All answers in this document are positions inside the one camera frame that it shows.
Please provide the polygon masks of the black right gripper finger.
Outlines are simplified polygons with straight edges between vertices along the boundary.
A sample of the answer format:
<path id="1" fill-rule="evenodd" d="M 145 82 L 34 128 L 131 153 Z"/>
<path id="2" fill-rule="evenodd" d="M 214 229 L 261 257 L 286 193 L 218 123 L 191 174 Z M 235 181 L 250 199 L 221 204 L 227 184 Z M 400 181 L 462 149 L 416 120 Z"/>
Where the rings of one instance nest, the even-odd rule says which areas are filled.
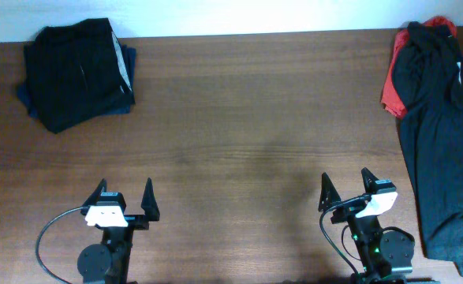
<path id="1" fill-rule="evenodd" d="M 361 170 L 361 175 L 363 178 L 364 189 L 366 193 L 375 194 L 377 192 L 377 184 L 378 178 L 367 168 L 364 167 Z"/>
<path id="2" fill-rule="evenodd" d="M 326 172 L 321 175 L 321 193 L 319 198 L 318 211 L 324 212 L 341 202 L 341 197 L 338 195 L 330 177 Z"/>

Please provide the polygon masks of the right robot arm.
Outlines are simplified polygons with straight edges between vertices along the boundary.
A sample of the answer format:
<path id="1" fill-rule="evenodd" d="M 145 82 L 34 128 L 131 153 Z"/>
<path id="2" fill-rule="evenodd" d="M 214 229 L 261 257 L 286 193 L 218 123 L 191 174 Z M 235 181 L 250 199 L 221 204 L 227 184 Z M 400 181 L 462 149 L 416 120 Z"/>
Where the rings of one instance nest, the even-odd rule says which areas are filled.
<path id="1" fill-rule="evenodd" d="M 398 198 L 397 187 L 389 179 L 377 178 L 368 168 L 361 170 L 364 193 L 342 200 L 327 173 L 321 175 L 321 194 L 318 212 L 319 227 L 335 252 L 350 266 L 350 282 L 356 284 L 428 284 L 430 278 L 408 278 L 413 272 L 415 237 L 396 227 L 383 227 L 378 217 L 389 211 Z M 331 213 L 333 224 L 344 223 L 350 230 L 363 271 L 359 272 L 349 260 L 347 249 L 339 249 L 324 227 Z"/>

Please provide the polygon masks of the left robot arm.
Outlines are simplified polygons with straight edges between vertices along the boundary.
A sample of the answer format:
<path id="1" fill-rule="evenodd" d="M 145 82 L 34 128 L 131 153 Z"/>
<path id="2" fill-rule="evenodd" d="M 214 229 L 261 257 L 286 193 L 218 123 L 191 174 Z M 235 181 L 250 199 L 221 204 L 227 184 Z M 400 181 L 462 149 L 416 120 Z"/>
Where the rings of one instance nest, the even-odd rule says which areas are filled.
<path id="1" fill-rule="evenodd" d="M 133 235 L 148 230 L 150 222 L 160 220 L 153 184 L 147 179 L 141 199 L 142 215 L 127 215 L 126 202 L 120 192 L 106 190 L 101 180 L 95 191 L 84 201 L 80 213 L 88 226 L 102 231 L 102 240 L 80 253 L 77 269 L 84 283 L 127 283 Z"/>

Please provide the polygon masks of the dark green Nike t-shirt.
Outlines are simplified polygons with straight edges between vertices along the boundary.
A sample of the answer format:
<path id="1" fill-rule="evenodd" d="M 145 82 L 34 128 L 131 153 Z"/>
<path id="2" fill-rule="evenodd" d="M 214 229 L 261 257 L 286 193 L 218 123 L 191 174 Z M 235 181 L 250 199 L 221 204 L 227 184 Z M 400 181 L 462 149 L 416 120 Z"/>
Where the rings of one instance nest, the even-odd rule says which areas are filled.
<path id="1" fill-rule="evenodd" d="M 463 55 L 445 25 L 408 25 L 392 83 L 406 108 L 401 149 L 427 258 L 463 276 Z"/>

